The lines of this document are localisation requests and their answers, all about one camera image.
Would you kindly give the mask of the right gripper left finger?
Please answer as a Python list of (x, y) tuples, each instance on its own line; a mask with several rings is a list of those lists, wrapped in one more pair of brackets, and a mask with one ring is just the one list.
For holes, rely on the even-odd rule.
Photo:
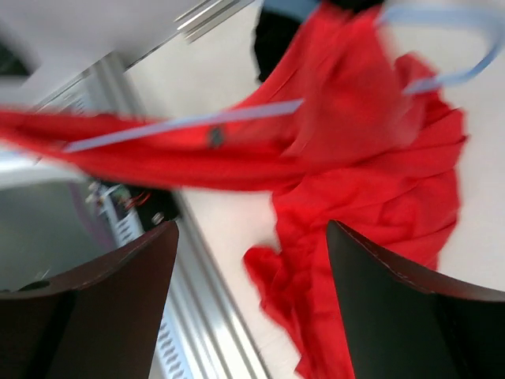
[(88, 263), (1, 293), (3, 378), (147, 378), (178, 247), (161, 223)]

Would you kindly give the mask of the red tank top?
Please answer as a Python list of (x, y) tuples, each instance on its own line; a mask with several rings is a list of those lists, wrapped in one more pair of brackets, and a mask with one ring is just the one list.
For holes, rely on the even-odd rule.
[(254, 246), (244, 264), (264, 312), (284, 328), (304, 378), (351, 378), (326, 243), (339, 220), (428, 268), (455, 228), (455, 164), (463, 113), (436, 91), (407, 95), (431, 75), (417, 57), (391, 58), (377, 11), (324, 2), (298, 29), (246, 107), (300, 99), (290, 115), (213, 122), (65, 154), (64, 143), (124, 131), (108, 115), (2, 109), (1, 138), (113, 182), (168, 189), (268, 191), (278, 250)]

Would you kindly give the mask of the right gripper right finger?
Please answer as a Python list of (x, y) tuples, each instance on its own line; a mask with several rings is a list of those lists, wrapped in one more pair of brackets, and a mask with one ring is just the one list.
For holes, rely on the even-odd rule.
[(358, 378), (501, 378), (504, 294), (445, 276), (343, 223), (327, 248)]

